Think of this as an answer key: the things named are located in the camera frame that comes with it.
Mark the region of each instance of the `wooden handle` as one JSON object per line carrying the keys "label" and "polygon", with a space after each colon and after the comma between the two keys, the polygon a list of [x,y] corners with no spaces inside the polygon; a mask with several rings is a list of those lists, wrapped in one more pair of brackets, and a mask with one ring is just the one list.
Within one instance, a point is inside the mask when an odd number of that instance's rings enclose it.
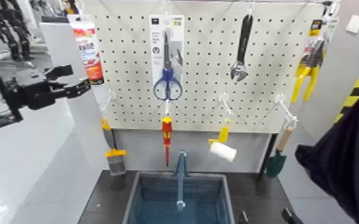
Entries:
{"label": "wooden handle", "polygon": [[287,129],[285,130],[283,136],[281,137],[280,143],[277,146],[277,149],[279,151],[283,151],[285,148],[285,145],[287,144],[287,141],[289,139],[289,136],[291,135],[291,133],[293,132],[294,128],[293,127],[287,127]]}

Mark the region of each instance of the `gray wall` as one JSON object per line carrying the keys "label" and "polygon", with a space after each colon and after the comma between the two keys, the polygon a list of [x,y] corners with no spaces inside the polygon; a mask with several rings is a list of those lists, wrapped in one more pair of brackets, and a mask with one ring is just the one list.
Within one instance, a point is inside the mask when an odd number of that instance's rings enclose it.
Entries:
{"label": "gray wall", "polygon": [[193,172],[257,172],[269,134],[230,133],[226,145],[237,150],[231,163],[209,152],[208,139],[217,139],[214,132],[173,132],[170,165],[165,165],[165,149],[161,131],[115,130],[117,147],[126,149],[129,170],[174,170],[180,150],[187,152],[187,167]]}
{"label": "gray wall", "polygon": [[301,125],[315,140],[320,139],[331,127],[359,77],[359,33],[355,35],[345,30],[353,14],[359,15],[359,1],[342,1],[338,12],[341,21],[311,99],[298,107],[302,100],[299,97],[300,101],[293,108]]}

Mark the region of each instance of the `robotic arm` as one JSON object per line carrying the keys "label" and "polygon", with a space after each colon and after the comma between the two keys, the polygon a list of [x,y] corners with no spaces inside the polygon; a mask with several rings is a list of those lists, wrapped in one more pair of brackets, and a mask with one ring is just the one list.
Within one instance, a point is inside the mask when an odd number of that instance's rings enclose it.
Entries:
{"label": "robotic arm", "polygon": [[24,106],[38,110],[53,105],[56,99],[79,97],[91,89],[88,78],[76,85],[55,81],[61,76],[71,74],[71,65],[65,65],[47,70],[44,73],[45,79],[29,85],[21,85],[15,78],[4,82],[0,77],[0,93],[9,108],[9,113],[0,113],[0,127],[22,121],[19,109]]}
{"label": "robotic arm", "polygon": [[11,50],[11,58],[14,61],[18,61],[20,59],[18,43],[11,34],[7,22],[18,35],[23,58],[29,60],[30,51],[27,37],[30,33],[25,25],[22,11],[16,0],[0,0],[0,39],[5,42],[4,37],[7,38],[8,46]]}

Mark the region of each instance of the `yellow and black warning tape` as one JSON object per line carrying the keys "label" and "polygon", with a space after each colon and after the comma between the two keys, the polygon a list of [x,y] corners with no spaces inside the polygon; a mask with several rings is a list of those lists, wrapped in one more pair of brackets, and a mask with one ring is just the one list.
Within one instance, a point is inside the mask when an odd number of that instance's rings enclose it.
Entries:
{"label": "yellow and black warning tape", "polygon": [[351,110],[352,106],[359,100],[359,78],[356,80],[354,87],[352,88],[351,94],[347,97],[343,103],[342,109],[335,118],[334,123],[337,123],[341,117]]}

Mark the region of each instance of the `blue scissors handle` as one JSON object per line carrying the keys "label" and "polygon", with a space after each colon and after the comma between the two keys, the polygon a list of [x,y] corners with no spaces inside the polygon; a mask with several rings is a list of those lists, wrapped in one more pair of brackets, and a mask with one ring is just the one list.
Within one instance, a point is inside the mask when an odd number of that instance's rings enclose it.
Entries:
{"label": "blue scissors handle", "polygon": [[167,85],[169,86],[169,100],[178,100],[182,95],[181,83],[175,77],[173,77]]}
{"label": "blue scissors handle", "polygon": [[[161,90],[158,88],[160,86],[164,86],[164,93],[157,94]],[[175,86],[177,89],[175,90],[175,96],[171,97],[171,87]],[[153,87],[154,96],[160,100],[177,100],[182,95],[182,86],[181,83],[175,78],[174,71],[172,69],[163,69],[163,76]]]}

